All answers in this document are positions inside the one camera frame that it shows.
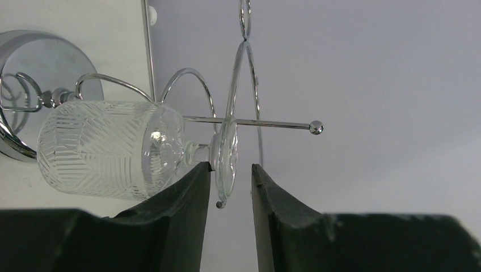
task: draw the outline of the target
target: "chrome ball finial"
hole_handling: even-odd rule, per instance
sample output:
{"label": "chrome ball finial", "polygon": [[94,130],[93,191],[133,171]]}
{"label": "chrome ball finial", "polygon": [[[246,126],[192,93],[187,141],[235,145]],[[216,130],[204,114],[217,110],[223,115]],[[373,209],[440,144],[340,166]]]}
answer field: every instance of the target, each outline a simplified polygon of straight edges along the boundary
{"label": "chrome ball finial", "polygon": [[314,135],[319,135],[324,130],[324,124],[321,121],[312,121],[309,124],[309,131]]}

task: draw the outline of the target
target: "metal loop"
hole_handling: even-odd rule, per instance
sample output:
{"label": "metal loop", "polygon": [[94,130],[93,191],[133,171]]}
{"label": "metal loop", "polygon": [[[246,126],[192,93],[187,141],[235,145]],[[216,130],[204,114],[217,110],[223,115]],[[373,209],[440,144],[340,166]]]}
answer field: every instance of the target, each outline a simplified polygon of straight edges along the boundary
{"label": "metal loop", "polygon": [[[28,76],[27,74],[24,73],[17,73],[15,76],[12,75],[12,77],[15,77],[20,85],[22,85],[27,97],[29,95],[28,92],[28,86],[26,86],[19,78],[25,80],[30,86],[32,86],[33,90],[35,91],[37,95],[37,105],[34,108],[31,107],[6,107],[3,105],[3,95],[0,94],[0,108],[4,111],[9,111],[9,112],[38,112],[39,110],[42,109],[42,90],[40,89],[40,86],[35,82],[33,78]],[[2,84],[3,81],[3,75],[0,75],[0,85]]]}
{"label": "metal loop", "polygon": [[250,0],[239,0],[239,22],[240,31],[244,40],[248,40],[251,36],[251,1]]}
{"label": "metal loop", "polygon": [[85,74],[85,75],[81,76],[75,84],[75,94],[76,94],[77,98],[83,99],[82,98],[82,84],[83,84],[84,81],[89,80],[89,79],[100,79],[100,80],[105,80],[105,81],[108,81],[108,82],[112,82],[112,83],[121,85],[121,86],[123,86],[127,89],[130,89],[130,90],[138,93],[143,98],[145,98],[145,100],[147,100],[149,102],[153,102],[152,99],[140,88],[138,88],[138,87],[136,87],[136,86],[134,86],[130,83],[127,83],[123,80],[113,78],[111,76],[104,75],[104,74]]}
{"label": "metal loop", "polygon": [[[249,44],[248,41],[243,41],[239,45],[239,48],[237,49],[237,53],[235,55],[234,69],[232,72],[232,79],[230,82],[229,98],[227,100],[226,117],[234,115],[235,94],[237,92],[239,74],[241,73],[241,66],[242,66],[242,59],[244,57],[244,51],[247,51],[247,58],[249,60],[249,68],[250,68],[250,74],[252,79],[252,91],[254,93],[254,106],[255,106],[255,112],[256,112],[256,119],[260,120],[260,105],[259,105],[259,93],[258,93],[259,81],[255,73],[254,55],[252,53],[251,45]],[[263,166],[264,165],[264,149],[262,145],[262,130],[260,127],[258,127],[258,141],[259,141],[259,164]]]}
{"label": "metal loop", "polygon": [[[204,90],[205,90],[205,95],[207,96],[207,100],[209,100],[210,113],[212,114],[212,117],[215,118],[216,117],[216,110],[214,109],[214,102],[212,101],[212,96],[210,95],[209,87],[207,86],[207,83],[205,82],[204,77],[194,68],[183,68],[183,69],[180,69],[179,71],[177,71],[177,73],[175,73],[170,78],[170,80],[167,82],[167,85],[165,86],[164,90],[162,91],[162,94],[159,97],[159,102],[161,102],[161,103],[165,102],[165,99],[167,98],[167,95],[170,92],[170,90],[172,89],[172,87],[174,86],[175,82],[180,77],[182,77],[183,75],[186,75],[186,74],[194,75],[200,81],[200,83],[202,83],[202,86],[204,87]],[[217,134],[217,124],[213,124],[213,125],[214,125],[214,135],[216,135]]]}

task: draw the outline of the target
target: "chrome rod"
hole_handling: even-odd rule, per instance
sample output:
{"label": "chrome rod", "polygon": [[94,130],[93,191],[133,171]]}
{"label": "chrome rod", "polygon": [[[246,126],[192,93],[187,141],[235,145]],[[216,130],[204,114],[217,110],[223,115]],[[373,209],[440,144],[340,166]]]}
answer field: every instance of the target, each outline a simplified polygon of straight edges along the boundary
{"label": "chrome rod", "polygon": [[[224,121],[224,118],[184,116],[184,121],[221,124]],[[270,128],[306,129],[306,130],[309,130],[314,135],[318,135],[322,133],[322,131],[324,130],[324,125],[320,121],[313,121],[310,124],[306,124],[306,123],[237,119],[237,124],[243,125],[243,126],[266,126]]]}

